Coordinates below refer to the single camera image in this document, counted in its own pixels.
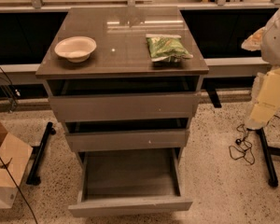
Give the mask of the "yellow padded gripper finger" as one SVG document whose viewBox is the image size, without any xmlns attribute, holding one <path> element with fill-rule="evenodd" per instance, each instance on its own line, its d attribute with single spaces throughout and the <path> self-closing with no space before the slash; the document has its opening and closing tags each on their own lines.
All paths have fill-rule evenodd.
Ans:
<svg viewBox="0 0 280 224">
<path fill-rule="evenodd" d="M 280 108 L 280 68 L 266 74 L 258 73 L 247 107 L 245 126 L 250 130 L 265 127 Z"/>
</svg>

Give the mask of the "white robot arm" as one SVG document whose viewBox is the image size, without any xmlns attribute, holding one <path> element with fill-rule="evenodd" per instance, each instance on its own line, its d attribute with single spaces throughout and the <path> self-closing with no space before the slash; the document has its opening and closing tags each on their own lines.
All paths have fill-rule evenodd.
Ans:
<svg viewBox="0 0 280 224">
<path fill-rule="evenodd" d="M 259 50 L 262 60 L 272 66 L 266 74 L 257 74 L 245 116 L 245 126 L 258 130 L 265 127 L 280 108 L 280 8 L 264 27 L 243 42 L 242 48 Z"/>
</svg>

